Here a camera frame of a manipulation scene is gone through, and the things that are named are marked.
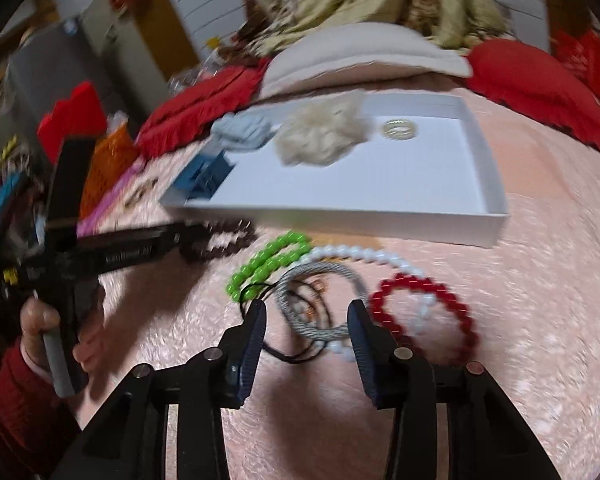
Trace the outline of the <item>red sleeve forearm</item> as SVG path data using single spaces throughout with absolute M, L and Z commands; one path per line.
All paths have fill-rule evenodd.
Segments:
M 80 433 L 69 405 L 15 344 L 0 367 L 0 479 L 50 478 Z

